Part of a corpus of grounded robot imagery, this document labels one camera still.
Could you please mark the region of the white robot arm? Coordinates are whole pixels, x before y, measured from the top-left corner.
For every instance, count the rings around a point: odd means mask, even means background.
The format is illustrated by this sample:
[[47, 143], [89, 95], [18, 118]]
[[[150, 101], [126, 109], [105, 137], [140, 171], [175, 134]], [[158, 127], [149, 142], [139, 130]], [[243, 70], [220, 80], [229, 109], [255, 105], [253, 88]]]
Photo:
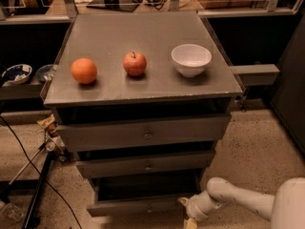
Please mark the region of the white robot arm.
[[258, 193], [231, 184], [221, 177], [213, 177], [205, 191], [190, 198], [179, 198], [187, 219], [183, 229], [197, 229], [208, 215], [235, 203], [271, 223], [271, 229], [305, 229], [305, 178], [285, 181], [275, 195]]

